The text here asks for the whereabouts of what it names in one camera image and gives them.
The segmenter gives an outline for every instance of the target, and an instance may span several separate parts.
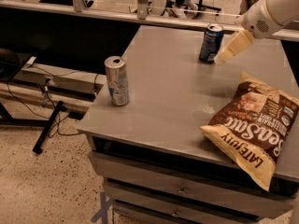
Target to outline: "chip bag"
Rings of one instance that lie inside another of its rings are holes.
[[[298,106],[298,99],[243,73],[233,101],[200,129],[262,189],[269,190]]]

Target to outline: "floor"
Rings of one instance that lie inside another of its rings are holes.
[[[97,0],[93,8],[128,12],[129,7],[135,7],[135,1]],[[234,17],[231,14],[239,13],[241,0],[204,2],[221,7],[226,17],[231,18]],[[14,117],[38,119],[19,101],[0,96],[0,102]],[[51,113],[48,108],[28,106],[42,116]],[[61,118],[66,116],[67,113],[61,113]],[[77,133],[77,124],[75,119],[65,119],[60,125],[60,133]],[[51,132],[54,136],[44,142],[43,153],[37,156],[32,148],[40,133],[38,128],[0,128],[1,223],[146,224],[114,213],[111,207],[107,210],[107,222],[99,215],[103,178],[95,174],[87,158],[91,150],[84,135],[59,135],[54,134],[54,129]],[[289,223],[291,214],[259,223]]]

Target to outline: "drawer knob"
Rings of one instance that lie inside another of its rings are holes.
[[[184,194],[187,194],[187,192],[185,191],[185,188],[181,188],[180,190],[178,190],[178,194],[184,195]]]
[[[177,211],[174,211],[174,212],[172,213],[171,216],[172,216],[172,217],[175,217],[175,218],[178,218],[178,217],[179,217]]]

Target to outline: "can top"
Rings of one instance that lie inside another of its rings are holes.
[[[217,23],[210,23],[207,28],[208,28],[208,30],[213,31],[213,32],[223,31],[223,27]]]
[[[110,69],[118,69],[125,65],[125,61],[120,56],[110,56],[105,59],[105,66]]]

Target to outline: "drawer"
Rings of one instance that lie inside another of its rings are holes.
[[[120,201],[113,201],[113,210],[123,216],[132,217],[146,223],[163,223],[163,224],[194,224],[194,222],[171,217],[151,211],[146,208],[131,205]]]
[[[102,153],[91,152],[89,159],[98,175],[257,217],[275,218],[292,210],[292,199],[275,194]]]
[[[117,182],[105,180],[104,190],[112,200],[140,206],[179,220],[202,224],[254,223],[253,220],[236,217],[218,210],[211,210],[194,203],[185,203],[167,195],[144,189],[135,189]]]

